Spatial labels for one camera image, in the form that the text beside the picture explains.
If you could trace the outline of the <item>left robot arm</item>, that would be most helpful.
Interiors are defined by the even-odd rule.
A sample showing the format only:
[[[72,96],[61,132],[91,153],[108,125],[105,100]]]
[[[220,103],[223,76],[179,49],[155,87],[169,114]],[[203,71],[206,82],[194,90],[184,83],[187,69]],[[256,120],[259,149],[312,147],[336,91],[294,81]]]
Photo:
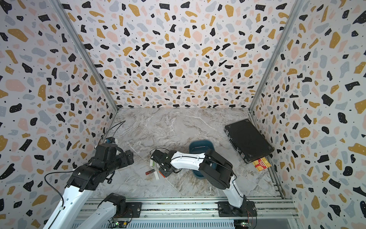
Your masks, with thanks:
[[[44,227],[71,228],[80,210],[98,186],[105,181],[110,184],[116,170],[133,163],[133,152],[123,151],[115,143],[98,145],[95,155],[89,162],[72,171],[61,201]],[[111,193],[100,203],[97,210],[79,225],[79,228],[99,229],[112,218],[125,217],[132,212],[127,208],[124,196]]]

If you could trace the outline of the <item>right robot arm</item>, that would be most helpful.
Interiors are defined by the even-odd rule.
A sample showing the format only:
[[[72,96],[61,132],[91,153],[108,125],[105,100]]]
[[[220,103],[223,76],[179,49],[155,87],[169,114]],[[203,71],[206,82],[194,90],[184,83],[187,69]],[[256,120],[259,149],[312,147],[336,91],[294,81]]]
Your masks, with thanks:
[[[214,150],[210,149],[201,154],[187,154],[180,151],[163,153],[156,149],[151,155],[151,160],[159,165],[159,172],[164,177],[180,169],[199,171],[212,186],[224,192],[228,203],[236,209],[241,209],[246,201],[244,194],[236,185],[237,176],[233,171],[233,165]]]

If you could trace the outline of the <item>white usb flash drive long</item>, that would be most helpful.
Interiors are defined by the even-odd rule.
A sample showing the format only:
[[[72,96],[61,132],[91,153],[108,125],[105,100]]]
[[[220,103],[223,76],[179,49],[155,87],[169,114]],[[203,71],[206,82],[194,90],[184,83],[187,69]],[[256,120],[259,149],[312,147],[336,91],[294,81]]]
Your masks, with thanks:
[[[157,171],[155,171],[153,174],[154,174],[156,180],[159,180],[160,179]]]

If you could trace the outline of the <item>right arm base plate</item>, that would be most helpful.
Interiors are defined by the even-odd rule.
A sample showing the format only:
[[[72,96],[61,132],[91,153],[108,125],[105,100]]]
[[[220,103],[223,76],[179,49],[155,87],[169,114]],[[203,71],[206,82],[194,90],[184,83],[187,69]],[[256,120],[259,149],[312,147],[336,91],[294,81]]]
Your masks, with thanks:
[[[217,203],[219,217],[257,217],[254,202],[244,200],[241,207],[233,207],[227,201]]]

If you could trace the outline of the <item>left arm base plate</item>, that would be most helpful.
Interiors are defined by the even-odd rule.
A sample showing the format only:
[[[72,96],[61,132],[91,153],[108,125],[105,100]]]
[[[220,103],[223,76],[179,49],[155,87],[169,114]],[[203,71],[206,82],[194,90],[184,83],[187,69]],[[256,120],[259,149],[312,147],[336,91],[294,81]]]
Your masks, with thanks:
[[[110,218],[139,218],[142,210],[142,202],[123,202],[122,204],[114,204],[104,201],[98,210],[103,213],[107,212]]]

